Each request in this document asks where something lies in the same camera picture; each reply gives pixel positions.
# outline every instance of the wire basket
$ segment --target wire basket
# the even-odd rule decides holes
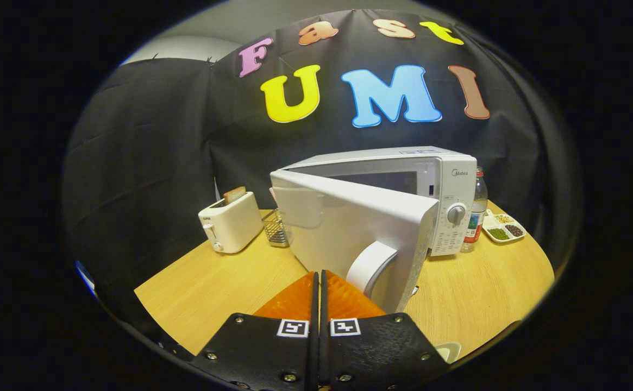
[[[264,218],[262,218],[264,228],[266,228],[266,236],[268,242],[275,247],[289,247],[287,230],[282,224],[282,218],[280,212],[272,210]]]

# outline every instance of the blue letter m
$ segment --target blue letter m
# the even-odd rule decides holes
[[[381,109],[386,118],[396,122],[406,99],[408,110],[403,113],[410,122],[439,121],[442,114],[435,108],[430,98],[425,80],[425,69],[417,65],[399,65],[393,71],[391,86],[368,70],[353,70],[341,76],[353,88],[358,116],[353,118],[353,126],[370,127],[381,123],[381,116],[374,114],[372,102]]]

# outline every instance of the bread slice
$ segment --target bread slice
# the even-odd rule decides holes
[[[229,205],[233,203],[234,201],[238,200],[244,194],[246,194],[245,186],[239,186],[238,188],[235,188],[234,190],[227,191],[227,193],[224,194],[224,203]]]

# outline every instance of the white microwave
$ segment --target white microwave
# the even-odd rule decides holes
[[[471,217],[476,165],[468,154],[428,146],[323,154],[282,169],[438,200],[428,238],[430,255],[436,256],[461,249]]]
[[[348,280],[387,313],[404,310],[423,262],[457,253],[476,160],[434,147],[314,156],[271,173],[290,250]]]

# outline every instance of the wooden table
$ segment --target wooden table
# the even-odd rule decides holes
[[[491,202],[488,209],[504,213]],[[289,248],[272,247],[261,232],[237,254],[216,253],[206,241],[135,294],[162,329],[198,354],[230,314],[252,314],[306,272]],[[459,342],[461,358],[523,319],[553,278],[530,235],[499,244],[482,233],[472,253],[428,257],[405,312],[432,344]]]

